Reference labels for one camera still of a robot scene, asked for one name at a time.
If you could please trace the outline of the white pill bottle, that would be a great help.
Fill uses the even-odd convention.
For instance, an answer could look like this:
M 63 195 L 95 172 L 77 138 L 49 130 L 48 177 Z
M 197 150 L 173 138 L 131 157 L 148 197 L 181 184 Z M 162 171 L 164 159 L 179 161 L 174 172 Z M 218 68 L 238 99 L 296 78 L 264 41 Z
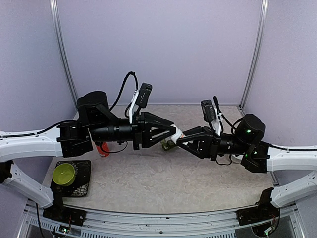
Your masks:
M 185 134 L 176 125 L 172 124 L 171 126 L 175 128 L 175 133 L 170 137 L 170 139 L 174 144 L 177 144 L 177 140 L 184 138 Z

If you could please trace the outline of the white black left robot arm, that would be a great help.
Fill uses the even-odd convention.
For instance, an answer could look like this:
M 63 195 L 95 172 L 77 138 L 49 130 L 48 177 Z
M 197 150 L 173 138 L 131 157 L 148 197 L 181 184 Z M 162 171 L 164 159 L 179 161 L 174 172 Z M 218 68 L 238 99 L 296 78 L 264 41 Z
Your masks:
M 66 120 L 41 131 L 0 133 L 0 182 L 16 189 L 38 206 L 49 209 L 58 220 L 69 216 L 61 195 L 26 175 L 15 159 L 82 156 L 102 142 L 133 143 L 134 150 L 150 148 L 176 133 L 174 123 L 149 112 L 135 112 L 129 119 L 110 111 L 102 91 L 86 94 L 77 101 L 78 120 Z

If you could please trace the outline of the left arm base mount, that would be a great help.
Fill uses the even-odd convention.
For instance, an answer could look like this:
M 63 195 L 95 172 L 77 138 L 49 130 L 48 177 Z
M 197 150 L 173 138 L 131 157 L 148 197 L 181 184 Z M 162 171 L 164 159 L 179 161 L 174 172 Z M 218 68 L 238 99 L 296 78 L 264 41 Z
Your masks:
M 47 208 L 43 211 L 43 217 L 70 225 L 83 226 L 86 211 L 70 207 L 64 207 L 63 210 Z

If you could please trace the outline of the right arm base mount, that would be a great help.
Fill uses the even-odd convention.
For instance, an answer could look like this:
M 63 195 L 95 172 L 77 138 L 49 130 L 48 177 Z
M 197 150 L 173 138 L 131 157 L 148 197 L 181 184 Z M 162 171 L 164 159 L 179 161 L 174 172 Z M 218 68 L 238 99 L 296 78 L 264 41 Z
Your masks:
M 280 208 L 277 208 L 272 204 L 272 191 L 273 187 L 265 189 L 262 191 L 260 199 L 255 206 L 236 211 L 240 226 L 273 219 L 273 217 L 279 217 Z

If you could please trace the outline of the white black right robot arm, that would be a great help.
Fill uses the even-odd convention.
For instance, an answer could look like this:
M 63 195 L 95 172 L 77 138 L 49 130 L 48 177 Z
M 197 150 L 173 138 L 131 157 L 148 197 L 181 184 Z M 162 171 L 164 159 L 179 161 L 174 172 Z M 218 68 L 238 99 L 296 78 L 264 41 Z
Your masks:
M 281 208 L 317 191 L 316 146 L 277 146 L 262 140 L 266 126 L 254 114 L 237 120 L 230 134 L 217 134 L 209 127 L 196 127 L 177 139 L 177 145 L 200 159 L 216 161 L 220 156 L 234 156 L 252 173 L 303 170 L 309 174 L 289 184 L 266 190 L 268 200 L 253 209 L 258 220 L 264 220 L 273 207 Z

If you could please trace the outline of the green pill organizer box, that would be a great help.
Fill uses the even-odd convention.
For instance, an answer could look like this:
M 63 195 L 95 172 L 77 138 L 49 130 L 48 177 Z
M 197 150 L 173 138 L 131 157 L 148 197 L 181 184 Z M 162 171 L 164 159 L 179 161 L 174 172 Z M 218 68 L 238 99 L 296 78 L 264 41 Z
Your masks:
M 164 151 L 171 150 L 177 146 L 171 139 L 169 139 L 169 140 L 164 139 L 160 143 L 161 143 L 161 147 Z

